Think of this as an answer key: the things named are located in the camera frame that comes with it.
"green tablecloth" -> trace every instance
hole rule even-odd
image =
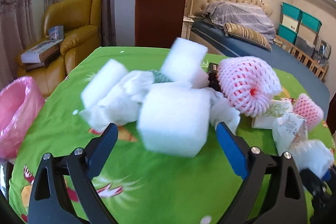
[[[20,216],[25,218],[28,212],[24,204],[27,205],[27,185],[30,183],[29,178],[24,177],[24,166],[35,175],[44,153],[50,152],[55,157],[68,155],[96,137],[79,115],[72,114],[76,109],[83,109],[80,93],[93,75],[111,58],[123,63],[130,71],[160,69],[168,51],[162,48],[101,47],[56,88],[29,129],[16,159],[9,194],[10,204]],[[223,58],[207,54],[204,70],[208,62],[219,63]],[[279,70],[276,73],[291,97],[297,98],[305,92],[292,75]],[[218,221],[242,180],[233,173],[212,126],[207,143],[193,159],[146,151],[135,123],[125,125],[122,131],[126,137],[117,141],[100,176],[93,180],[96,189],[106,196],[102,200],[120,224],[199,224],[204,216],[211,216],[211,223]],[[250,146],[276,154],[271,130],[251,129],[249,117],[241,117],[237,135],[244,137]],[[327,147],[332,147],[329,129],[322,124],[310,133],[309,138],[320,139]],[[258,213],[268,179],[264,179],[251,217]],[[69,177],[66,181],[73,189]],[[308,193],[306,196],[311,215],[311,198]],[[78,215],[86,218],[81,205],[78,202],[73,205]]]

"leather recliner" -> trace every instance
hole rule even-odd
[[[81,61],[100,47],[101,0],[64,0],[48,7],[42,26],[42,38],[16,56],[17,76],[32,76],[44,97],[50,96],[55,88]],[[60,55],[47,68],[26,71],[21,54],[48,39],[51,27],[64,26],[64,40]]]

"nightstand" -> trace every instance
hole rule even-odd
[[[191,29],[191,24],[194,21],[186,16],[183,16],[183,25],[182,25],[182,33],[181,37],[189,40],[189,35],[190,35],[190,29]]]

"metal bolt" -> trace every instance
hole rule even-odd
[[[43,155],[43,159],[44,159],[44,160],[48,160],[48,159],[50,159],[50,157],[51,157],[51,154],[50,154],[50,153],[45,153],[45,154]]]
[[[260,154],[260,149],[256,146],[253,146],[251,148],[251,151],[252,151],[253,154]]]
[[[285,158],[287,158],[287,159],[290,159],[290,158],[292,157],[292,154],[289,153],[289,152],[285,152],[283,155],[284,155]]]
[[[83,153],[83,148],[76,148],[73,152],[76,156],[79,156]]]

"gray blanket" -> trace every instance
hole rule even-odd
[[[225,23],[236,23],[261,33],[269,43],[273,43],[275,38],[273,22],[262,8],[253,4],[215,1],[203,11],[203,17],[206,22],[219,29],[222,29]]]

